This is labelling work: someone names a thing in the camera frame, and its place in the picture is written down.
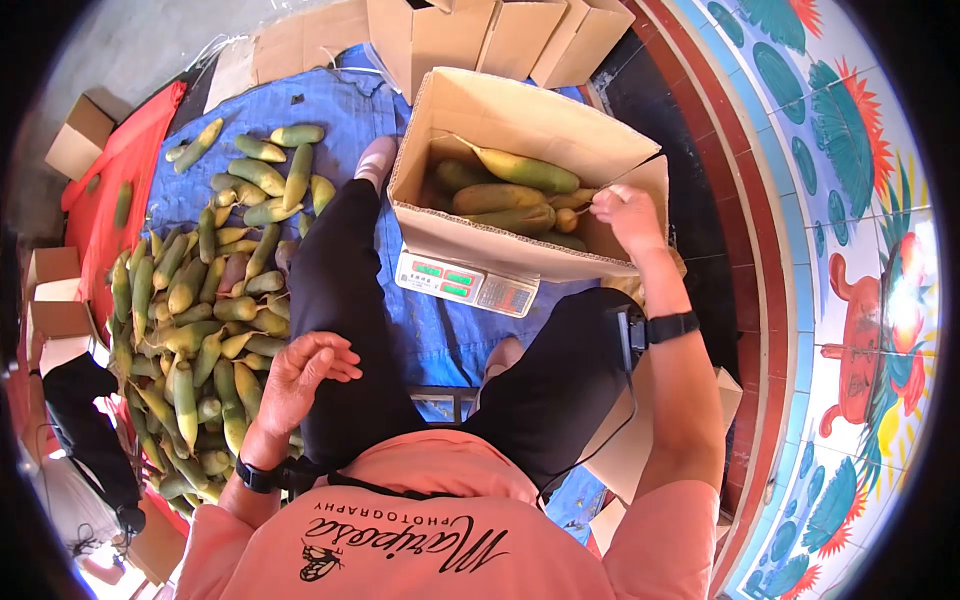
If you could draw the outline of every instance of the blue tarp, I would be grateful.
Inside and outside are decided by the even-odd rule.
[[[347,50],[338,63],[342,67],[371,67],[361,46]],[[561,93],[583,101],[576,88],[565,88]],[[223,102],[163,142],[144,230],[149,227],[165,234],[175,226],[186,230],[194,226],[213,194],[210,178],[226,172],[232,159],[243,156],[232,143],[238,133],[265,137],[282,126],[322,125],[326,136],[314,147],[313,172],[340,187],[352,178],[357,159],[374,138],[403,136],[410,113],[403,98],[384,84],[377,73],[318,69],[249,90]],[[217,142],[185,173],[175,174],[163,155],[183,140],[196,137],[217,117],[224,119]],[[285,176],[289,161],[276,168]],[[283,223],[284,239],[297,238],[297,218]],[[242,219],[232,215],[228,225],[242,226]],[[487,356],[498,342],[515,335],[524,346],[529,345],[557,300],[598,284],[596,280],[543,283],[528,316],[514,319],[397,287],[393,277],[401,241],[396,217],[384,194],[376,228],[376,246],[383,266],[378,280],[393,323],[396,355],[409,385],[479,386]],[[436,411],[430,407],[423,406],[421,410],[436,417]],[[558,508],[560,495],[555,494]]]

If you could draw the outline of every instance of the red cloth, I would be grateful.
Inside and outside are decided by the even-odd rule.
[[[90,302],[90,314],[106,340],[104,325],[113,312],[113,296],[104,283],[117,254],[136,244],[147,211],[150,184],[154,178],[160,142],[170,126],[184,82],[174,82],[132,114],[110,135],[104,152],[80,181],[71,181],[60,197],[60,208],[69,212],[65,245],[76,246],[80,253],[81,280],[76,300]],[[87,194],[86,184],[94,175],[100,183]],[[113,226],[120,183],[133,184],[133,199],[127,226]]]

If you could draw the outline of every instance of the watch strap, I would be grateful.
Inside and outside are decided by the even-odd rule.
[[[260,470],[256,467],[247,465],[240,457],[237,457],[236,463],[237,475],[243,481],[245,488],[251,492],[271,493],[276,489],[276,478],[273,470]]]
[[[700,321],[691,310],[647,321],[647,344],[661,344],[700,329]]]

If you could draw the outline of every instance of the black wristwatch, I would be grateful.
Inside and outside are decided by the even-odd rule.
[[[649,320],[640,319],[630,327],[630,346],[646,350],[651,344],[662,344],[699,329],[700,321],[692,310]]]
[[[236,471],[243,480],[245,488],[257,493],[272,493],[279,487],[277,474],[282,470],[283,463],[272,470],[260,470],[256,467],[247,465],[240,457],[237,457]]]
[[[287,490],[303,493],[313,487],[317,478],[326,472],[314,465],[305,456],[288,456],[272,470],[260,470],[247,465],[237,457],[236,472],[245,488],[251,492],[271,493],[273,490]]]

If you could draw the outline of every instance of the concrete floor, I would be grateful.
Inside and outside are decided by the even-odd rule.
[[[258,30],[335,0],[102,0],[77,24],[21,126],[9,223],[21,246],[58,240],[67,178],[43,161],[66,113],[85,93],[120,121],[176,77],[218,34]]]

